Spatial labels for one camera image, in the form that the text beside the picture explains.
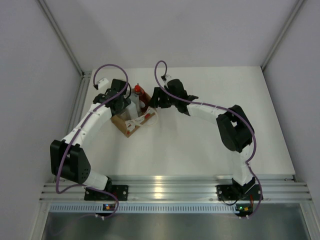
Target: red bottle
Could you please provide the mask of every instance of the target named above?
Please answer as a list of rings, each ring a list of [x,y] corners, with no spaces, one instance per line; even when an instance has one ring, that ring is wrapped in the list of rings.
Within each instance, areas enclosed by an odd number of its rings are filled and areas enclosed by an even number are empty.
[[[144,113],[145,111],[147,111],[148,106],[149,106],[149,101],[148,101],[147,95],[146,95],[144,89],[142,87],[140,87],[139,83],[134,86],[133,90],[134,90],[134,93],[139,96],[139,100],[141,102],[143,102],[143,104],[140,103],[140,106],[142,105],[141,111]]]

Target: white table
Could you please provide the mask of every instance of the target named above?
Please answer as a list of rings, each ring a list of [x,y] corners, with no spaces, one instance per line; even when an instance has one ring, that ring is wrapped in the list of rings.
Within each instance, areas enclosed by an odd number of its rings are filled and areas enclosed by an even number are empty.
[[[139,83],[151,96],[157,83],[153,68],[126,69],[133,87]],[[158,76],[164,72],[158,69]],[[232,107],[240,105],[251,122],[257,152],[253,171],[263,176],[293,175],[295,170],[260,67],[169,68],[189,95],[200,101]],[[89,85],[82,116],[98,91]],[[125,79],[115,68],[103,68],[96,80]],[[216,125],[181,114],[173,106],[158,108],[159,122],[126,138],[108,121],[85,153],[91,167],[107,176],[224,176],[233,173],[232,153],[222,144]]]

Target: red cap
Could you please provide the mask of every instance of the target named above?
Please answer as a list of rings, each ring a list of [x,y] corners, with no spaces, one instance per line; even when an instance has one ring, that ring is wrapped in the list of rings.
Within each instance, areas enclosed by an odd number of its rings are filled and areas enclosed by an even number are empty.
[[[143,93],[143,90],[142,90],[142,88],[139,86],[139,84],[137,84],[137,85],[134,86],[134,91],[135,91],[137,94],[142,94],[142,93]]]

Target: cable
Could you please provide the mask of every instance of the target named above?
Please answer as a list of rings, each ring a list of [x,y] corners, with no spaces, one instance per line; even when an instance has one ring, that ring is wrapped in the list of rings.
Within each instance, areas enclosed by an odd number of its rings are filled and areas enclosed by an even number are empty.
[[[128,120],[128,122],[132,122],[134,125],[139,126],[139,127],[143,127],[143,128],[153,127],[154,125],[157,124],[158,119],[159,119],[159,115],[158,115],[157,111],[156,111],[154,108],[152,108],[152,109],[154,110],[154,114],[155,114],[155,116],[156,116],[155,122],[153,122],[153,123],[151,123],[151,124],[148,124],[148,125],[146,125],[146,124],[140,124],[140,123],[137,122],[135,119]]]
[[[124,73],[125,79],[126,79],[124,88],[123,88],[120,92],[118,92],[116,95],[110,97],[109,99],[107,99],[106,101],[104,101],[103,103],[101,103],[100,105],[98,105],[95,109],[93,109],[93,112],[96,112],[99,108],[103,107],[103,106],[104,106],[105,104],[107,104],[108,102],[110,102],[110,101],[112,101],[113,99],[115,99],[115,98],[117,98],[118,96],[120,96],[120,95],[127,89],[127,87],[128,87],[129,78],[128,78],[128,75],[127,75],[126,71],[125,71],[122,67],[120,67],[120,66],[118,66],[118,65],[115,65],[115,64],[105,64],[105,65],[102,65],[101,67],[99,67],[99,68],[96,70],[96,72],[95,72],[95,74],[94,74],[94,76],[93,76],[93,84],[95,84],[95,79],[96,79],[97,72],[98,72],[100,69],[102,69],[102,68],[104,68],[104,67],[109,67],[109,66],[110,66],[110,67],[118,68],[118,69],[120,69],[120,70]],[[93,114],[93,113],[90,112],[90,113],[88,114],[88,116],[84,119],[83,123],[82,123],[81,126],[80,126],[81,129],[85,126],[85,124],[87,123],[87,121],[89,120],[89,118],[92,116],[92,114]],[[60,166],[59,166],[59,169],[58,169],[58,173],[57,173],[57,175],[56,175],[55,191],[56,191],[57,194],[63,194],[65,191],[67,191],[68,189],[73,188],[73,187],[80,187],[80,186],[85,187],[85,186],[86,186],[86,185],[84,185],[84,184],[73,184],[73,185],[71,185],[71,186],[66,187],[65,189],[63,189],[63,190],[61,190],[61,191],[59,190],[59,182],[60,182],[60,176],[61,176],[61,172],[62,172],[63,165],[64,165],[64,163],[65,163],[67,154],[68,154],[68,152],[69,152],[69,150],[70,150],[70,148],[71,148],[71,146],[72,146],[72,143],[75,141],[75,139],[76,139],[77,136],[79,135],[81,129],[78,129],[78,130],[76,131],[75,135],[73,136],[73,138],[71,139],[70,143],[68,144],[68,146],[66,147],[66,149],[65,149],[65,151],[64,151],[64,153],[63,153],[63,156],[62,156],[62,159],[61,159],[61,163],[60,163]],[[113,211],[110,215],[108,215],[107,217],[105,217],[105,218],[110,218],[111,216],[113,216],[113,215],[116,213],[116,211],[118,210],[118,207],[119,207],[119,200],[117,199],[117,197],[116,197],[115,195],[113,195],[113,194],[110,193],[110,192],[106,192],[106,191],[103,191],[103,190],[96,189],[96,188],[94,188],[94,187],[88,186],[87,188],[88,188],[88,189],[91,189],[91,190],[93,190],[93,191],[96,191],[96,192],[100,192],[100,193],[109,195],[110,197],[112,197],[112,198],[115,200],[115,208],[114,208],[114,211]]]
[[[228,205],[228,206],[233,206],[233,205],[235,205],[235,204],[238,202],[238,200],[235,200],[234,203],[226,203],[223,199],[221,199],[221,201],[222,201],[225,205]]]
[[[254,211],[252,212],[252,214],[250,216],[252,216],[253,214],[255,214],[257,212],[257,210],[259,209],[260,207],[260,204],[261,204],[261,201],[262,201],[262,195],[263,195],[263,192],[262,192],[262,186],[261,186],[261,183],[260,183],[260,180],[258,179],[257,175],[253,172],[253,170],[251,169],[250,165],[249,165],[249,162],[252,160],[252,158],[255,156],[256,154],[256,151],[257,151],[257,140],[256,140],[256,136],[255,136],[255,132],[254,130],[252,129],[252,127],[250,126],[250,124],[243,118],[241,117],[238,113],[236,113],[235,111],[232,111],[231,109],[229,108],[226,108],[226,107],[223,107],[223,106],[218,106],[218,105],[213,105],[213,104],[210,104],[210,103],[206,103],[206,102],[196,102],[196,101],[189,101],[189,100],[185,100],[183,98],[180,98],[178,96],[175,96],[173,94],[171,94],[170,92],[168,92],[163,86],[161,86],[158,78],[157,78],[157,68],[158,68],[158,65],[160,63],[163,63],[165,65],[165,72],[164,72],[164,76],[167,75],[167,70],[168,70],[168,66],[167,66],[167,63],[163,60],[160,60],[156,63],[155,67],[154,67],[154,78],[155,78],[155,81],[156,83],[159,85],[159,87],[162,89],[162,91],[164,91],[166,94],[168,94],[170,97],[174,98],[174,99],[177,99],[177,100],[180,100],[182,102],[185,102],[185,103],[188,103],[188,104],[196,104],[196,105],[205,105],[205,106],[209,106],[209,107],[212,107],[212,108],[217,108],[217,109],[221,109],[221,110],[224,110],[224,111],[227,111],[227,112],[230,112],[232,113],[233,115],[235,115],[237,118],[239,118],[245,125],[246,127],[249,129],[251,135],[252,135],[252,140],[253,140],[253,152],[251,154],[251,156],[248,158],[247,161],[245,161],[250,173],[255,177],[256,181],[258,182],[258,185],[259,185],[259,189],[260,189],[260,196],[259,196],[259,202],[258,204],[256,205]]]

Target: white bottle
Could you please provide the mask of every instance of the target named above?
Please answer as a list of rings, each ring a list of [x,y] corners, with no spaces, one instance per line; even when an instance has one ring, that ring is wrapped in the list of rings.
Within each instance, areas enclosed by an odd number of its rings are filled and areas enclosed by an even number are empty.
[[[133,101],[131,101],[131,103],[125,109],[128,111],[130,119],[138,118],[137,107]]]
[[[132,91],[131,96],[130,96],[130,100],[132,102],[134,102],[138,116],[141,116],[141,108],[139,105],[139,101],[140,101],[139,96]]]

